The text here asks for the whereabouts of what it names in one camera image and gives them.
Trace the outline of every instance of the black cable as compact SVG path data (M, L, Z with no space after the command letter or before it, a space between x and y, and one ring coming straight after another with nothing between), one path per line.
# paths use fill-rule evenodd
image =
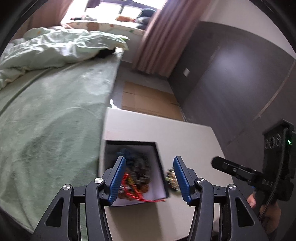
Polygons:
M285 128L285 129L284 129L284 134L283 134L283 136L284 136L284 143L283 143L283 145L286 145L286 134L287 134L287 131L288 131L288 128ZM280 179L280 177L281 177L281 172L282 172L282 170L283 170L284 157L285 157L285 152L282 151L282 152L281 152L281 161L280 161L280 163L279 163L279 170L278 170L278 173L277 173L277 175L276 175L276 179L275 179L275 181L274 181L274 185L272 186L272 190L271 190L271 193L270 193L270 195L269 195L269 198L268 198L268 200L267 200L267 202L266 202L266 204L265 204L265 208L264 208L263 212L262 212L262 213L259 215L259 217L258 217L259 220L262 220L262 218L264 217L264 215L265 215L265 213L266 213L266 211L267 211L269 205L271 204L271 202L272 202L272 200L273 200L273 198L274 198L274 195L275 195L275 192L276 192L276 189L277 189L278 183L279 183L279 179Z

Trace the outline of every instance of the floor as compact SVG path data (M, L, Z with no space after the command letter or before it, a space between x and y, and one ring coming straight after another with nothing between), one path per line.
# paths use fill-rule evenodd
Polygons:
M119 66L113 92L111 93L111 101L115 108L121 108L123 88L126 81L173 94L166 79L134 71L130 67L127 67L126 63L123 62Z

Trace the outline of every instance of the wall socket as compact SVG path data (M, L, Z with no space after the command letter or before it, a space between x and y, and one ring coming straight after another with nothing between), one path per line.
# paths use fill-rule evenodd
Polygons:
M187 77L189 73L190 73L189 69L185 68L185 70L183 71L183 74Z

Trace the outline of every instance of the curtain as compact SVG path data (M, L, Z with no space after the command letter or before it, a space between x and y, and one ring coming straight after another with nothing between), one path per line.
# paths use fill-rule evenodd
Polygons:
M168 0L148 24L133 68L169 77L210 0Z
M101 3L101 0L89 0L89 1L87 2L86 7L89 7L89 8L95 8L95 7L99 6L100 3Z
M72 2L73 0L48 0L23 23L11 40L21 38L32 28L61 25L61 20Z

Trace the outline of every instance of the human hand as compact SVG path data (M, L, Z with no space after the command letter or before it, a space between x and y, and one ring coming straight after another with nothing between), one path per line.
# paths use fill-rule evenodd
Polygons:
M247 202L250 204L251 208L255 208L256 200L254 198L254 194L251 194L248 197ZM265 208L265 205L262 205L260 207L259 212L263 213L264 208ZM279 205L277 202L275 204L269 205L264 217L269 218L266 228L265 228L265 231L267 234L272 233L278 227L279 220L281 217L281 209L279 208Z

